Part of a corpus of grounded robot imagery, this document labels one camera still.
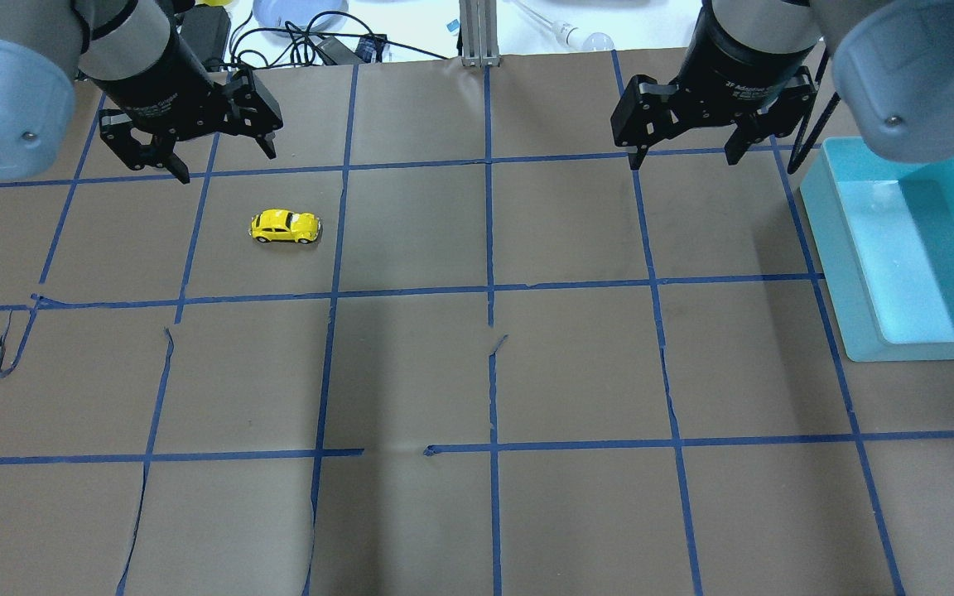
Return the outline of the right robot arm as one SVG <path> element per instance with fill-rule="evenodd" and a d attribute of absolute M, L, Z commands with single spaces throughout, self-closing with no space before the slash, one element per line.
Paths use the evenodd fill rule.
<path fill-rule="evenodd" d="M 826 76 L 826 113 L 844 103 L 875 155 L 954 157 L 954 1 L 704 1 L 677 75 L 626 84 L 613 141 L 635 170 L 659 142 L 732 126 L 735 165 L 807 124 Z"/>

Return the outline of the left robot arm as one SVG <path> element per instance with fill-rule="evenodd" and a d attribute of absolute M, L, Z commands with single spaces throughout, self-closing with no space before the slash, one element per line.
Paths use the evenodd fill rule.
<path fill-rule="evenodd" d="M 193 1 L 0 1 L 0 180 L 49 169 L 83 75 L 113 106 L 103 143 L 128 169 L 156 167 L 188 184 L 178 142 L 212 133 L 252 138 L 272 159 L 279 104 L 253 69 L 212 80 L 176 17 Z"/>

